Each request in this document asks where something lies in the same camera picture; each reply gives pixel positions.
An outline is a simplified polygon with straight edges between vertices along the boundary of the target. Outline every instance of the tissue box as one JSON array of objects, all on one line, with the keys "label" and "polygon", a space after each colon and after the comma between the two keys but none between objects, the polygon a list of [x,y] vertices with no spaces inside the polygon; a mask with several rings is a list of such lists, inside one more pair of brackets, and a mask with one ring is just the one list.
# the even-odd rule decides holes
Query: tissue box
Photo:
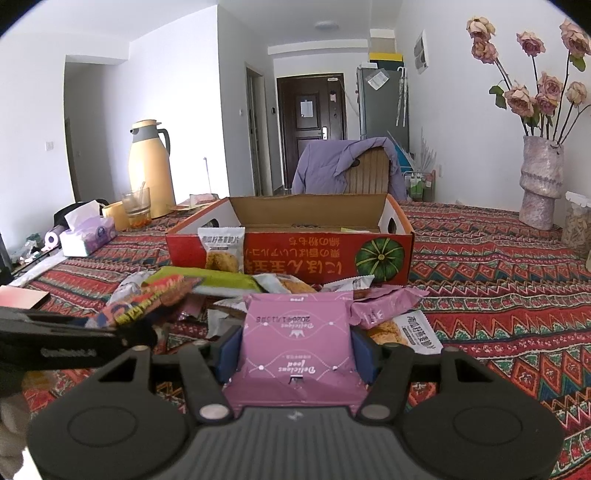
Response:
[{"label": "tissue box", "polygon": [[88,257],[117,236],[112,217],[93,217],[85,220],[74,230],[60,234],[61,249],[67,257]]}]

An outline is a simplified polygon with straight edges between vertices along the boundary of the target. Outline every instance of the chair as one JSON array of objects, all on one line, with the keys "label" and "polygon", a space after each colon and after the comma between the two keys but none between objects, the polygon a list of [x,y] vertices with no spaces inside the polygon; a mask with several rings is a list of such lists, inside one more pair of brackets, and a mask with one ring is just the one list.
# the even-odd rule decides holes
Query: chair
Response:
[{"label": "chair", "polygon": [[390,160],[383,147],[370,148],[346,170],[344,193],[388,193]]}]

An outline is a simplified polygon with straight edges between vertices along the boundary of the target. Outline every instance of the snack wrapper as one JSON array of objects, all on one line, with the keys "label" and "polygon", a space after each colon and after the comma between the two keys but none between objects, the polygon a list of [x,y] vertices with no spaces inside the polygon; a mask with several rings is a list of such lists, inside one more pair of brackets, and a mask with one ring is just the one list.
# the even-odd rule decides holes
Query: snack wrapper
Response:
[{"label": "snack wrapper", "polygon": [[399,315],[368,330],[369,337],[379,345],[401,343],[411,347],[415,353],[435,355],[441,353],[443,345],[435,335],[427,317],[420,310]]},{"label": "snack wrapper", "polygon": [[142,287],[137,295],[131,295],[106,306],[86,322],[87,328],[117,327],[137,322],[160,306],[173,306],[188,295],[201,278],[182,275],[164,277]]},{"label": "snack wrapper", "polygon": [[325,284],[320,291],[349,291],[353,290],[355,300],[365,298],[371,282],[374,281],[374,275],[363,275],[361,277],[344,278]]},{"label": "snack wrapper", "polygon": [[231,299],[249,293],[262,292],[261,287],[259,287],[258,283],[250,275],[205,270],[204,268],[162,267],[154,275],[146,279],[144,284],[151,284],[160,278],[170,275],[201,278],[202,282],[195,286],[193,293],[210,297]]},{"label": "snack wrapper", "polygon": [[219,310],[220,312],[225,312],[228,315],[233,317],[239,318],[244,320],[246,318],[246,313],[248,312],[248,308],[246,307],[246,303],[242,297],[236,299],[223,299],[218,300],[213,303],[211,306],[213,310]]},{"label": "snack wrapper", "polygon": [[252,278],[269,293],[316,293],[316,290],[293,275],[260,273]]},{"label": "snack wrapper", "polygon": [[367,391],[351,345],[353,293],[250,297],[239,371],[224,390],[232,407],[344,405],[356,411]]},{"label": "snack wrapper", "polygon": [[428,292],[417,287],[387,285],[371,288],[351,305],[351,325],[369,330],[412,309]]},{"label": "snack wrapper", "polygon": [[199,239],[207,252],[205,268],[244,273],[245,231],[243,226],[197,229]]},{"label": "snack wrapper", "polygon": [[207,337],[222,336],[233,325],[244,324],[244,318],[236,318],[221,310],[210,309],[207,311]]}]

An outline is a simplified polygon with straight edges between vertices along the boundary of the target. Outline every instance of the paper notice on door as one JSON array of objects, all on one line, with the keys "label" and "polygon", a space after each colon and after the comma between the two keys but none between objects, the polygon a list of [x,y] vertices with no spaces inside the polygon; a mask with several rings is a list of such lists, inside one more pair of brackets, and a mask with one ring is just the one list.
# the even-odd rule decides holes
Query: paper notice on door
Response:
[{"label": "paper notice on door", "polygon": [[314,103],[309,102],[308,100],[300,102],[300,110],[301,110],[302,117],[310,118],[310,117],[314,116]]}]

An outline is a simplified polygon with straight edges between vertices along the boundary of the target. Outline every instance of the doorway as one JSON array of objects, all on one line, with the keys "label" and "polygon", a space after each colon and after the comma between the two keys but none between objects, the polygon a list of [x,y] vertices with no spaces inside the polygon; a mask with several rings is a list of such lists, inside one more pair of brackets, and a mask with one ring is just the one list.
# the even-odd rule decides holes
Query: doorway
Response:
[{"label": "doorway", "polygon": [[314,140],[346,138],[342,73],[277,79],[285,189],[291,189],[298,160]]},{"label": "doorway", "polygon": [[249,67],[246,68],[246,107],[254,193],[256,196],[270,196],[273,188],[267,130],[265,77]]}]

